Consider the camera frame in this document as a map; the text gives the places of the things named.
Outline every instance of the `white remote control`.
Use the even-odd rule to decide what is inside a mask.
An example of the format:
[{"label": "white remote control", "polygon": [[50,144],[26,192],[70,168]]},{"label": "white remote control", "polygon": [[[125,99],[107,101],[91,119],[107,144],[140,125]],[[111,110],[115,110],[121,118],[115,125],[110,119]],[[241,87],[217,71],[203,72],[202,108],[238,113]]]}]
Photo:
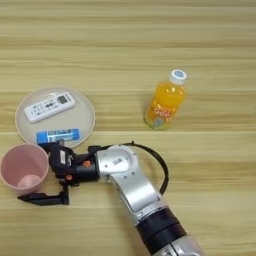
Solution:
[{"label": "white remote control", "polygon": [[30,123],[39,122],[45,118],[58,114],[76,104],[68,92],[54,95],[46,100],[32,104],[24,109]]}]

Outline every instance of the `silver robot arm segment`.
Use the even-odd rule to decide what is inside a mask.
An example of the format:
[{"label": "silver robot arm segment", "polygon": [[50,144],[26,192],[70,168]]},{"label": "silver robot arm segment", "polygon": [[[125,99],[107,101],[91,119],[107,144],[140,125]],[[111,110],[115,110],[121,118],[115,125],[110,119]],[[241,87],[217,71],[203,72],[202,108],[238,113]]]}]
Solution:
[{"label": "silver robot arm segment", "polygon": [[137,154],[124,145],[97,152],[101,180],[113,183],[140,236],[153,256],[204,256],[167,203],[143,175]]}]

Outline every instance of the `cup rim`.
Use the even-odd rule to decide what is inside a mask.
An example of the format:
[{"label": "cup rim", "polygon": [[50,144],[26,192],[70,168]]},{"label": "cup rim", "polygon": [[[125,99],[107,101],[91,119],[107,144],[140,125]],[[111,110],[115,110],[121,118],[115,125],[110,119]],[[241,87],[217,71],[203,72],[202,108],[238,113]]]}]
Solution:
[{"label": "cup rim", "polygon": [[[37,182],[35,185],[33,185],[32,187],[29,187],[29,188],[18,188],[18,187],[15,187],[15,186],[11,185],[10,183],[8,183],[8,182],[4,179],[4,177],[2,176],[2,171],[1,171],[1,170],[2,170],[3,159],[5,158],[5,156],[6,156],[9,152],[11,152],[12,150],[14,150],[14,149],[16,149],[16,148],[19,148],[19,147],[24,147],[24,146],[32,146],[32,147],[35,147],[35,148],[38,148],[39,150],[41,150],[42,153],[45,155],[45,157],[46,157],[46,159],[47,159],[47,166],[46,166],[47,169],[46,169],[46,172],[44,173],[43,177],[41,178],[41,180],[40,180],[39,182]],[[34,144],[31,144],[31,143],[20,144],[20,145],[18,145],[18,146],[12,147],[10,150],[8,150],[8,152],[6,152],[6,153],[4,154],[4,156],[3,156],[2,160],[1,160],[1,164],[0,164],[0,178],[1,178],[1,180],[3,181],[3,183],[4,183],[6,186],[8,186],[8,187],[10,187],[10,188],[12,188],[12,189],[14,189],[14,190],[17,190],[17,189],[18,189],[19,191],[25,191],[25,190],[28,190],[28,189],[33,189],[34,187],[38,186],[38,185],[46,178],[48,172],[49,172],[49,161],[48,161],[48,155],[47,155],[47,153],[46,153],[41,147],[39,147],[38,145],[34,145]]]}]

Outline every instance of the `round plate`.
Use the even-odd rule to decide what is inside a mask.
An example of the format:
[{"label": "round plate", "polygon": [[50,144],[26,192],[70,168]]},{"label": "round plate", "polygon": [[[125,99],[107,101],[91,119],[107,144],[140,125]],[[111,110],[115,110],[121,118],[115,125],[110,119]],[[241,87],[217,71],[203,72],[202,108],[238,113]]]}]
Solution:
[{"label": "round plate", "polygon": [[[69,92],[75,99],[76,105],[73,108],[34,124],[29,122],[24,112],[25,107],[63,92]],[[91,134],[95,125],[95,111],[90,101],[79,92],[65,87],[47,88],[31,93],[20,103],[16,111],[15,123],[23,140],[32,144],[37,144],[37,132],[78,128],[80,139],[65,141],[65,146],[72,148],[82,143]]]}]

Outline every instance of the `pink cup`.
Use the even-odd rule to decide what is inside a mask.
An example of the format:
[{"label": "pink cup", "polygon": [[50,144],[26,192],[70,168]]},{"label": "pink cup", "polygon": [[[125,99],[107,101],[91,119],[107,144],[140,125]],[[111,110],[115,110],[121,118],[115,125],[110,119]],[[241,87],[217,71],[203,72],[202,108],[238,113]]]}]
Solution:
[{"label": "pink cup", "polygon": [[45,180],[49,164],[46,152],[23,144],[7,152],[1,162],[0,177],[18,196],[36,192]]}]

